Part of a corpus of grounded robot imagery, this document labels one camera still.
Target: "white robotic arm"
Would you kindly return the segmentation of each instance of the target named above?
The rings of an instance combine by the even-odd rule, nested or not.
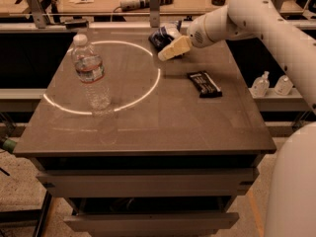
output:
[[[316,114],[316,40],[284,20],[271,0],[230,0],[228,6],[195,19],[187,34],[166,46],[159,57],[168,59],[192,46],[252,35],[261,40]],[[315,199],[316,122],[299,129],[277,153],[265,237],[316,236]]]

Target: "concrete floor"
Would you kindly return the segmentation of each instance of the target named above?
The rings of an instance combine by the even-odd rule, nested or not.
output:
[[[274,138],[280,148],[286,138]],[[212,237],[263,237],[269,187],[277,153],[267,155],[259,165],[260,176],[245,196],[237,197],[229,211],[238,212],[240,219],[229,230],[219,230]],[[0,173],[0,211],[37,209],[41,207],[45,189],[36,179],[38,170],[27,159],[16,158],[7,152],[0,153],[0,167],[10,173]],[[71,207],[63,198],[53,198],[50,204],[44,237],[89,237],[88,233],[73,232],[63,217],[71,214]],[[1,226],[6,237],[31,237],[35,227],[22,225]]]

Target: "white bottle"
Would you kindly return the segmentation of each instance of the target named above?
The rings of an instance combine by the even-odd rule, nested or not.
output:
[[[258,77],[251,87],[251,93],[254,97],[265,97],[270,86],[270,81],[268,79],[269,71]]]
[[[104,80],[105,68],[100,55],[94,53],[85,35],[73,38],[75,47],[71,57],[77,75],[85,88],[87,100],[96,116],[104,115],[111,102],[110,91]]]
[[[289,78],[286,75],[282,75],[278,78],[276,86],[275,86],[275,92],[279,95],[286,96],[292,89],[293,84],[289,80]]]

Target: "water bottle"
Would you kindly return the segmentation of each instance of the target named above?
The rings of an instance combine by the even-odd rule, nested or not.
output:
[[[275,92],[279,95],[286,96],[292,89],[293,84],[289,80],[289,78],[286,75],[282,75],[278,78],[276,86],[275,86]]]
[[[266,93],[270,86],[270,81],[268,77],[269,72],[265,71],[265,73],[261,77],[256,78],[253,86],[251,87],[251,93],[254,97],[261,98],[266,96]]]
[[[104,80],[102,57],[94,52],[85,35],[73,38],[75,47],[71,57],[79,80],[85,88],[86,98],[95,116],[104,115],[111,103],[110,91]]]

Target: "bottle label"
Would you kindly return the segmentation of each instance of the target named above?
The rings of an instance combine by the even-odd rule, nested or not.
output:
[[[93,83],[105,75],[105,68],[99,55],[80,59],[76,63],[76,71],[83,83]]]

